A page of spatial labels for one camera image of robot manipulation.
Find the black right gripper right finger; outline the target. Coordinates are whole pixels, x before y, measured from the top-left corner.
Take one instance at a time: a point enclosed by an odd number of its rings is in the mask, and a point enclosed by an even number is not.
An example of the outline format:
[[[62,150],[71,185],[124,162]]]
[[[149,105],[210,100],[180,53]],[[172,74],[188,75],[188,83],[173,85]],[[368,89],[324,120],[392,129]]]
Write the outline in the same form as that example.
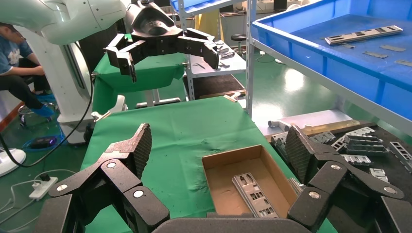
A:
[[[332,146],[311,141],[297,126],[291,126],[286,153],[298,178],[306,186],[288,211],[287,218],[315,233],[332,206],[344,208],[366,197],[363,216],[380,233],[410,233],[412,205],[398,187],[352,166]]]

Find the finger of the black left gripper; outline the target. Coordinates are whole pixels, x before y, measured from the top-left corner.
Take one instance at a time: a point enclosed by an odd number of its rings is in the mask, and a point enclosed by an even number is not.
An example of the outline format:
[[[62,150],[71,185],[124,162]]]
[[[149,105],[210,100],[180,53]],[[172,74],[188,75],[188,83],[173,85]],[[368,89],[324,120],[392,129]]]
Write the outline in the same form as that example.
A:
[[[132,83],[137,82],[135,64],[147,57],[144,52],[146,40],[133,41],[125,34],[118,33],[104,48],[110,65],[117,67],[121,75],[128,75]]]
[[[193,28],[187,28],[183,35],[177,37],[177,51],[202,57],[211,68],[217,69],[219,54],[214,39],[215,36]]]

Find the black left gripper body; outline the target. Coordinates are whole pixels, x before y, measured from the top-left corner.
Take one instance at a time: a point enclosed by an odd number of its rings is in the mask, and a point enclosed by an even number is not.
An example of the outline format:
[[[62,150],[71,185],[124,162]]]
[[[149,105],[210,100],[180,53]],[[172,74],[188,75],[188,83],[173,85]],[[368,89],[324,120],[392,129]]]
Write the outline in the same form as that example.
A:
[[[144,55],[177,53],[177,39],[183,30],[155,3],[137,0],[128,5],[125,13],[126,31],[132,41],[143,40]]]

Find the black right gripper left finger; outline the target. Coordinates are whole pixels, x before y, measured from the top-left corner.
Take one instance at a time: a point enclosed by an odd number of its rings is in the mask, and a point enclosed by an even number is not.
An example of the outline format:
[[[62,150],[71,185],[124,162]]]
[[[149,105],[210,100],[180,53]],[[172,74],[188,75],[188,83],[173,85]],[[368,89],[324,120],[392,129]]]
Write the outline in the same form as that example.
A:
[[[53,185],[36,233],[83,233],[97,214],[112,206],[135,233],[153,232],[170,219],[168,208],[141,180],[152,148],[150,125],[112,143],[91,166]]]

